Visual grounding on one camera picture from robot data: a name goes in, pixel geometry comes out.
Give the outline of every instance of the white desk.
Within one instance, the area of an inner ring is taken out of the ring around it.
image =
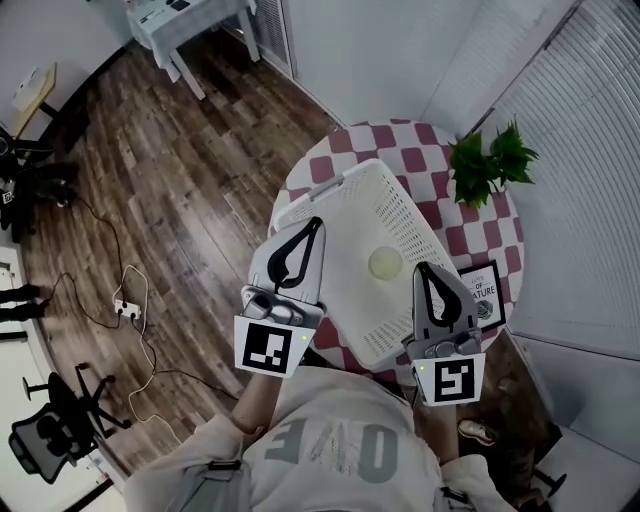
[[[248,9],[256,10],[255,0],[187,0],[189,6],[177,11],[164,0],[149,0],[129,11],[127,17],[133,37],[153,52],[158,67],[175,83],[184,77],[199,100],[204,91],[178,53],[178,47],[200,32],[237,15],[249,48],[251,60],[260,59]]]

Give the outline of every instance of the shoe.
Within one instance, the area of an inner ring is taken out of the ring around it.
[[[458,423],[458,432],[463,437],[475,439],[483,446],[493,446],[498,437],[497,434],[486,425],[472,420],[462,420]]]

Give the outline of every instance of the black office chair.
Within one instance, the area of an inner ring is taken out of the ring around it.
[[[73,423],[77,423],[81,419],[89,417],[95,430],[102,437],[108,439],[115,431],[111,428],[105,429],[102,424],[103,419],[122,429],[130,428],[131,422],[129,420],[120,421],[100,407],[100,397],[102,396],[102,392],[106,385],[113,384],[116,381],[116,378],[113,375],[108,375],[100,381],[98,389],[96,389],[94,393],[91,393],[89,392],[89,389],[82,378],[82,374],[80,373],[81,370],[86,370],[88,368],[88,363],[81,363],[76,366],[76,375],[78,377],[78,382],[80,383],[80,389],[82,390],[82,396],[80,398],[76,397],[73,390],[67,386],[62,378],[55,372],[49,375],[49,381],[47,384],[29,386],[25,379],[22,379],[22,383],[29,400],[31,400],[31,393],[35,391],[48,390],[49,400],[51,401],[54,410],[58,411],[65,420],[67,418],[74,420],[74,422],[67,421],[72,429],[74,427]]]
[[[56,481],[67,462],[76,466],[98,446],[92,435],[74,435],[51,404],[45,404],[31,418],[17,421],[11,430],[9,446],[20,465],[48,484]]]

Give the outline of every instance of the white cable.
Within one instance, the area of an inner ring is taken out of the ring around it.
[[[115,305],[116,295],[122,289],[122,286],[124,285],[124,278],[127,275],[127,271],[129,269],[137,272],[140,276],[142,276],[142,279],[144,279],[144,283],[145,283],[144,310],[142,312],[142,330],[140,331],[140,338],[138,339],[138,342],[140,343],[140,347],[142,348],[142,353],[144,354],[144,357],[147,359],[147,362],[149,363],[149,366],[151,367],[151,375],[149,376],[149,379],[144,384],[144,386],[142,386],[140,389],[136,389],[135,391],[129,393],[129,407],[131,407],[131,412],[133,413],[135,418],[140,423],[149,423],[153,418],[156,418],[156,419],[162,421],[162,423],[164,423],[169,428],[169,430],[171,431],[171,434],[173,435],[174,439],[176,441],[178,441],[178,444],[182,444],[182,441],[180,441],[180,439],[176,435],[175,431],[173,430],[173,427],[169,424],[169,422],[167,420],[165,420],[159,414],[152,414],[146,420],[143,420],[142,418],[140,418],[140,416],[138,416],[138,413],[136,413],[135,407],[133,407],[133,402],[131,401],[131,397],[133,397],[133,395],[137,395],[138,393],[142,393],[145,389],[147,389],[149,387],[149,385],[151,384],[151,381],[156,376],[156,370],[154,368],[153,363],[151,362],[151,358],[149,357],[149,354],[147,354],[147,349],[144,346],[144,339],[143,339],[144,338],[144,332],[147,329],[147,306],[149,304],[149,280],[136,267],[134,267],[133,265],[127,265],[126,268],[124,269],[124,272],[122,273],[122,279],[120,281],[120,286],[118,286],[118,289],[113,293],[111,301]]]

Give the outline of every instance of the white t-shirt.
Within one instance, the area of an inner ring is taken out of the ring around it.
[[[184,471],[239,453],[242,433],[225,416],[199,427],[182,446],[133,475],[129,512],[160,512]],[[300,367],[285,381],[272,428],[242,456],[256,512],[433,510],[437,489],[466,492],[478,511],[512,511],[480,456],[440,468],[414,434],[407,402],[375,382],[325,368]]]

